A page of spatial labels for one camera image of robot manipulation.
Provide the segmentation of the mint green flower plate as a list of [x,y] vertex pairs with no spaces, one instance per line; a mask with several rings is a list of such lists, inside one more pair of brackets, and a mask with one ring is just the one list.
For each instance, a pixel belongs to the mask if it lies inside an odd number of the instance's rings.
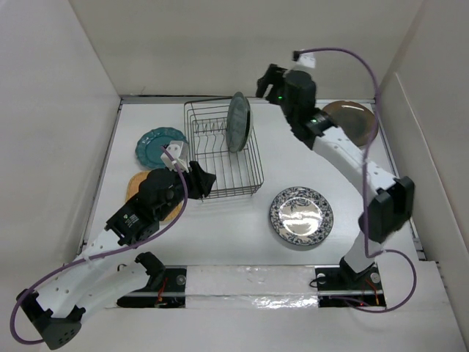
[[252,111],[249,111],[247,114],[247,132],[246,132],[246,142],[250,141],[252,130],[254,128],[254,118]]

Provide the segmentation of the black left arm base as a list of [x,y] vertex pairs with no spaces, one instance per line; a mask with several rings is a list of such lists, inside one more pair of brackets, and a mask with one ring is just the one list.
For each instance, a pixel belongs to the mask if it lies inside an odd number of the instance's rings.
[[151,252],[139,254],[136,263],[142,265],[148,277],[143,288],[117,300],[120,308],[185,308],[185,288],[188,267],[165,266]]

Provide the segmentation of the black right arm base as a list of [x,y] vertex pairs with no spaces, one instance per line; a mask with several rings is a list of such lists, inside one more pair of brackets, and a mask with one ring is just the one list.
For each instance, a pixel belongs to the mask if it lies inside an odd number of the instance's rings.
[[363,273],[356,274],[338,265],[320,265],[314,269],[315,277],[309,286],[317,291],[319,306],[386,308],[384,289],[377,264],[372,264]]

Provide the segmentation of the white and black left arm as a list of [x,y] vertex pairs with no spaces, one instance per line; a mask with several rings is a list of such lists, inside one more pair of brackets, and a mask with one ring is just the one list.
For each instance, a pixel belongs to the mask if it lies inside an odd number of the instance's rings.
[[163,234],[160,222],[189,199],[208,197],[214,174],[198,162],[188,171],[176,164],[152,170],[133,195],[107,222],[104,230],[77,258],[25,289],[15,310],[23,310],[50,350],[64,347],[96,311],[134,290],[158,290],[166,283],[166,267],[151,252],[141,252],[115,274],[119,255]]

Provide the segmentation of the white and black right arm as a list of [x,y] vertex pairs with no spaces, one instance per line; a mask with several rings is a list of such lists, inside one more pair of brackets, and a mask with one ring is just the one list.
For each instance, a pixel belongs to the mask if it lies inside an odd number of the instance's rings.
[[257,81],[256,96],[280,106],[293,135],[333,165],[362,196],[361,231],[341,258],[338,272],[342,285],[357,287],[375,257],[383,253],[388,237],[410,220],[415,183],[364,161],[364,152],[317,108],[316,84],[309,73],[271,64]]

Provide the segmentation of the blue floral white plate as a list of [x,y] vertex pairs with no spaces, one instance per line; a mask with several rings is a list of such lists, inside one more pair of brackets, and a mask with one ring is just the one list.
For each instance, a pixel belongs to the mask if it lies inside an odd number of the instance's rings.
[[273,230],[295,246],[316,246],[331,233],[334,223],[329,202],[314,189],[293,186],[280,191],[269,209]]

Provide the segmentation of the grey-blue round plate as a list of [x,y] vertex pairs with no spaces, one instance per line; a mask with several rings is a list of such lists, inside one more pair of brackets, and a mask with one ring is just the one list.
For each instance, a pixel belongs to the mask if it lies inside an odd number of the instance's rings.
[[226,118],[226,143],[229,152],[238,153],[246,145],[247,114],[251,106],[242,92],[236,92],[230,100]]

